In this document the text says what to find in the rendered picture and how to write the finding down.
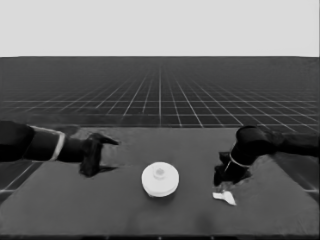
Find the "small white T-shaped piece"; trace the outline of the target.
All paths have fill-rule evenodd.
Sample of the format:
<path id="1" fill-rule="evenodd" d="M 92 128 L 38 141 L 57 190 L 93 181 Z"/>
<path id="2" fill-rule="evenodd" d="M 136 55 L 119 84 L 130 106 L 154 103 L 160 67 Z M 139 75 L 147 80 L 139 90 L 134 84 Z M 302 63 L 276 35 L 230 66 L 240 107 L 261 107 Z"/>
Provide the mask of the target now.
<path id="1" fill-rule="evenodd" d="M 222 200 L 228 203 L 229 205 L 236 206 L 235 198 L 230 191 L 221 191 L 221 192 L 213 192 L 212 196 L 216 200 Z"/>

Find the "large thick white disc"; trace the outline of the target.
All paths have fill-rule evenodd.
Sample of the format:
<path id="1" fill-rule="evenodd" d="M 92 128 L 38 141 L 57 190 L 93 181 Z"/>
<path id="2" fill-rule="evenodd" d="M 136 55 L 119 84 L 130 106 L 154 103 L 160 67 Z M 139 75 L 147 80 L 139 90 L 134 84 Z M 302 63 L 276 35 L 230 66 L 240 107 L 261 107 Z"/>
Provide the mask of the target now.
<path id="1" fill-rule="evenodd" d="M 166 162 L 154 162 L 141 174 L 141 183 L 145 192 L 151 197 L 167 197 L 173 194 L 179 185 L 178 170 Z"/>

